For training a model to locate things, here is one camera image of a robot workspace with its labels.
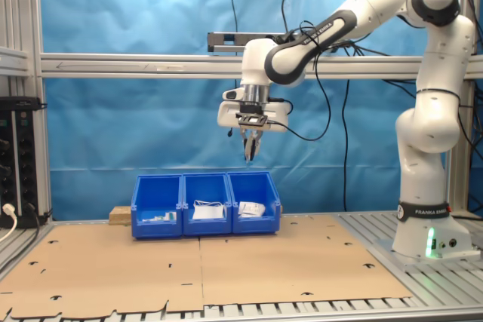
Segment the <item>green indicator light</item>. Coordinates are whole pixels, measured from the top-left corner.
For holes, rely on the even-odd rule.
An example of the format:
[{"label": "green indicator light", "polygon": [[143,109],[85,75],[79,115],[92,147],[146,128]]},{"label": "green indicator light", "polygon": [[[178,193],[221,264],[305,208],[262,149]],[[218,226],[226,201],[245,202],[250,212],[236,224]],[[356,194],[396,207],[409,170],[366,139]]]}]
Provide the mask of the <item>green indicator light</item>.
[{"label": "green indicator light", "polygon": [[428,231],[428,240],[426,242],[426,256],[431,256],[431,249],[432,249],[432,238],[435,236],[435,229],[430,228]]}]

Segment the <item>blue storage bin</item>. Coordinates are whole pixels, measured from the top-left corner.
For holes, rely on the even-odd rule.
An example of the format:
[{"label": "blue storage bin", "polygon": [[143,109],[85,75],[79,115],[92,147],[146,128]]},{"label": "blue storage bin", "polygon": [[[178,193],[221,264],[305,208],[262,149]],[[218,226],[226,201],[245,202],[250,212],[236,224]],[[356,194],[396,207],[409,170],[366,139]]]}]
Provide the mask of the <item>blue storage bin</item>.
[{"label": "blue storage bin", "polygon": [[[132,234],[135,238],[174,238],[183,233],[183,184],[181,175],[140,175],[131,203]],[[176,220],[157,220],[167,212]]]},{"label": "blue storage bin", "polygon": [[[233,233],[275,233],[280,229],[280,197],[269,172],[227,173],[233,208]],[[258,218],[239,218],[241,201],[265,205]]]},{"label": "blue storage bin", "polygon": [[[195,200],[219,201],[226,207],[222,219],[194,219]],[[220,235],[232,232],[232,203],[225,173],[183,175],[183,234]]]}]

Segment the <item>black bracket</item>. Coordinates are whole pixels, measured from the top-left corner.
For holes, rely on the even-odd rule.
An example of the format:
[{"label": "black bracket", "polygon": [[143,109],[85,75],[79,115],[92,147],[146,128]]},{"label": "black bracket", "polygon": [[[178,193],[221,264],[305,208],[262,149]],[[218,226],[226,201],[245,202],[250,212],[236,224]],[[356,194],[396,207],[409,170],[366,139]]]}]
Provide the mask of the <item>black bracket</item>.
[{"label": "black bracket", "polygon": [[0,97],[0,111],[37,111],[47,107],[38,97]]}]

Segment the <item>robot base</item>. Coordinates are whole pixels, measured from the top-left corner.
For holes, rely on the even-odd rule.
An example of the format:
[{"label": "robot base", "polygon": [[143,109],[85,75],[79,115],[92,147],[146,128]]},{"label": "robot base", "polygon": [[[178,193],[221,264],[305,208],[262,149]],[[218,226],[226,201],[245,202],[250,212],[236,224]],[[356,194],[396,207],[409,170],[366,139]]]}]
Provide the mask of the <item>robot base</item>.
[{"label": "robot base", "polygon": [[[402,254],[395,252],[392,248],[392,241],[387,239],[375,241],[374,248],[393,265],[396,265],[404,272],[410,271],[411,267],[417,267],[418,265],[461,261],[477,262],[481,259],[480,250],[469,250],[465,252],[464,255],[461,255],[462,253],[459,256],[448,255],[445,258],[426,258],[425,256],[421,258],[411,258],[410,256],[403,256]],[[376,253],[374,254],[374,257],[381,262],[380,256],[378,256]]]},{"label": "robot base", "polygon": [[403,269],[409,265],[459,262],[461,259],[476,261],[481,258],[468,230],[452,216],[443,219],[410,218],[399,222],[394,243],[380,241],[378,247]]}]

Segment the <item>white cable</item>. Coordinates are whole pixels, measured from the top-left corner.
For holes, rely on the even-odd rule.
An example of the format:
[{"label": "white cable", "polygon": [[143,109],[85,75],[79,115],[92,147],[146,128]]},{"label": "white cable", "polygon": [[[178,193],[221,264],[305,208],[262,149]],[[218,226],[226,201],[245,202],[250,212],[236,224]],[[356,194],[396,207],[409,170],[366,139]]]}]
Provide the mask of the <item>white cable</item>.
[{"label": "white cable", "polygon": [[10,237],[10,235],[14,232],[15,228],[17,227],[17,216],[15,215],[15,207],[12,204],[5,204],[2,208],[3,212],[9,215],[10,218],[14,220],[14,224],[10,231],[0,239],[0,243]]}]

